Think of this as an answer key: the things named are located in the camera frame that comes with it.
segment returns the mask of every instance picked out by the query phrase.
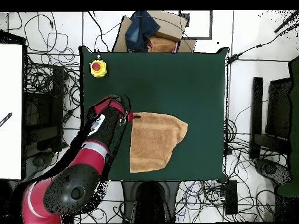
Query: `wire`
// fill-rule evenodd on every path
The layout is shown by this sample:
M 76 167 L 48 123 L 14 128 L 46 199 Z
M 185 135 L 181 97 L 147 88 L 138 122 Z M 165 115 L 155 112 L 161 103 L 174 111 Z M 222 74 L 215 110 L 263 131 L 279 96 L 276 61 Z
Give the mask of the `wire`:
M 91 16 L 92 20 L 97 24 L 97 26 L 100 28 L 100 39 L 102 40 L 102 42 L 104 43 L 104 45 L 106 46 L 107 48 L 107 51 L 109 51 L 109 48 L 108 48 L 108 45 L 104 42 L 103 40 L 103 34 L 102 34 L 102 28 L 100 27 L 100 25 L 98 24 L 98 22 L 95 20 L 95 18 L 93 18 L 93 16 L 91 15 L 90 11 L 88 11 L 89 15 Z
M 256 198 L 255 198 L 256 205 L 257 205 L 256 209 L 258 210 L 258 214 L 259 214 L 259 216 L 260 216 L 260 218 L 262 219 L 263 222 L 267 222 L 267 221 L 266 221 L 265 219 L 263 219 L 263 217 L 262 217 L 261 214 L 260 214 L 260 209 L 259 209 L 259 206 L 258 206 L 258 205 L 259 205 L 259 204 L 258 204 L 258 196 L 259 196 L 259 194 L 261 194 L 261 193 L 263 193 L 263 192 L 265 192 L 265 191 L 267 191 L 267 192 L 272 193 L 273 195 L 275 195 L 275 193 L 274 193 L 273 191 L 270 191 L 270 190 L 262 190 L 262 191 L 258 192 L 257 195 L 256 195 Z M 274 212 L 272 211 L 272 209 L 267 208 L 267 210 L 268 210 L 272 215 L 274 215 Z
M 251 108 L 253 105 L 254 105 L 254 104 L 252 104 L 251 106 L 249 106 L 249 107 L 245 108 L 244 110 L 240 111 L 240 112 L 238 113 L 238 115 L 237 115 L 237 117 L 236 117 L 234 123 L 236 123 L 237 118 L 239 117 L 239 115 L 240 115 L 241 113 L 243 113 L 245 110 Z
M 271 43 L 274 42 L 278 37 L 283 36 L 283 35 L 286 34 L 287 32 L 292 31 L 293 29 L 296 29 L 298 26 L 299 26 L 299 23 L 296 23 L 296 24 L 292 25 L 291 27 L 285 29 L 284 31 L 281 31 L 281 32 L 280 32 L 280 33 L 279 33 L 273 40 L 271 40 L 271 41 L 269 41 L 269 42 L 267 42 L 267 43 L 264 43 L 264 44 L 258 44 L 258 45 L 254 46 L 254 47 L 251 47 L 251 48 L 249 48 L 249 49 L 247 49 L 247 50 L 245 50 L 245 51 L 239 53 L 239 54 L 234 54 L 234 55 L 232 55 L 232 56 L 228 59 L 228 63 L 227 63 L 227 64 L 231 64 L 232 62 L 238 60 L 239 57 L 240 57 L 241 55 L 243 55 L 244 53 L 246 53 L 246 52 L 248 52 L 248 51 L 250 51 L 250 50 L 252 50 L 252 49 L 254 49 L 254 48 L 260 48 L 260 47 L 266 46 L 266 45 L 268 45 L 268 44 L 271 44 Z
M 17 29 L 20 29 L 22 26 L 23 26 L 23 21 L 22 21 L 22 18 L 20 17 L 20 13 L 19 12 L 17 12 L 17 14 L 18 14 L 18 16 L 19 16 L 19 18 L 20 18 L 20 22 L 21 22 L 21 24 L 20 24 L 20 26 L 19 27 L 16 27 L 16 28 L 13 28 L 13 29 L 4 29 L 4 31 L 11 31 L 11 30 L 17 30 Z
M 25 26 L 24 26 L 24 33 L 25 33 L 26 40 L 27 40 L 27 43 L 28 43 L 28 48 L 31 49 L 32 51 L 37 51 L 37 52 L 40 52 L 40 53 L 50 53 L 50 52 L 54 49 L 54 46 L 56 45 L 56 41 L 57 41 L 57 29 L 56 29 L 56 23 L 55 23 L 55 18 L 54 18 L 53 12 L 51 12 L 51 14 L 52 14 L 52 17 L 53 17 L 53 22 L 54 22 L 54 27 L 55 27 L 55 33 L 56 33 L 56 36 L 55 36 L 55 42 L 54 42 L 54 45 L 53 45 L 53 47 L 52 47 L 52 49 L 51 49 L 50 51 L 48 51 L 48 50 L 47 50 L 47 51 L 40 51 L 40 50 L 32 49 L 32 48 L 30 47 L 29 40 L 28 40 L 27 33 L 26 33 L 26 26 L 27 26 L 27 24 L 28 24 L 31 20 L 33 20 L 34 18 L 38 18 L 39 16 L 44 16 L 45 18 L 47 18 L 47 19 L 50 21 L 50 24 L 52 25 L 52 21 L 51 21 L 51 19 L 50 19 L 48 16 L 46 16 L 46 15 L 38 14 L 38 15 L 36 15 L 36 16 L 30 18 L 30 19 L 28 20 L 28 22 L 26 22 L 26 24 L 25 24 Z

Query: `folded towel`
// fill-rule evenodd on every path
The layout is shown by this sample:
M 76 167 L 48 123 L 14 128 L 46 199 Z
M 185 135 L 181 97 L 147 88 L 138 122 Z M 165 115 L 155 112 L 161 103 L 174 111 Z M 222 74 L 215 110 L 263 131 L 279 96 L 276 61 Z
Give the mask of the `folded towel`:
M 188 125 L 178 118 L 158 113 L 134 113 L 130 149 L 131 173 L 163 169 L 174 147 L 182 141 Z
M 149 53 L 171 53 L 176 47 L 175 42 L 154 36 L 149 38 L 149 46 Z

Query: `green table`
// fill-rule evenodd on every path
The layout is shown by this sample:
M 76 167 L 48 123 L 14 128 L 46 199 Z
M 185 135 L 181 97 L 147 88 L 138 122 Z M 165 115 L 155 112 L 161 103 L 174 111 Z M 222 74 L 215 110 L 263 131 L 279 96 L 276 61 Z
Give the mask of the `green table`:
M 222 157 L 227 48 L 216 54 L 103 52 L 100 55 L 107 63 L 107 78 L 94 78 L 89 72 L 89 63 L 97 54 L 86 47 L 79 49 L 84 65 L 81 100 L 85 115 L 100 99 L 117 94 L 130 98 L 132 112 L 170 114 L 189 125 L 166 168 L 130 173 L 132 125 L 129 124 L 109 180 L 225 181 Z
M 288 63 L 293 88 L 290 92 L 291 121 L 289 140 L 291 143 L 290 168 L 293 180 L 290 184 L 281 185 L 277 192 L 287 197 L 299 197 L 299 57 Z

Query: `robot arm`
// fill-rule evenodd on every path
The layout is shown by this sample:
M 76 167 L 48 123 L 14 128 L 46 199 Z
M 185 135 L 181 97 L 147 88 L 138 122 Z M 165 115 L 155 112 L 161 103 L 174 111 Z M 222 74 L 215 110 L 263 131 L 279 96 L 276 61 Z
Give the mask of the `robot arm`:
M 133 114 L 113 95 L 92 106 L 87 118 L 93 120 L 91 131 L 69 166 L 26 189 L 23 223 L 61 223 L 60 215 L 80 211 L 99 183 L 116 128 L 132 121 Z

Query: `blue jeans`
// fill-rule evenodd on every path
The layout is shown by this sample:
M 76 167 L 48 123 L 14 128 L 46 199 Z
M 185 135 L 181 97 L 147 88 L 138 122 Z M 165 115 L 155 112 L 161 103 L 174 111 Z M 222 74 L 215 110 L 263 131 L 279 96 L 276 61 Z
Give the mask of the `blue jeans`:
M 125 34 L 127 49 L 147 51 L 147 41 L 160 28 L 147 11 L 136 11 L 132 17 L 132 24 Z

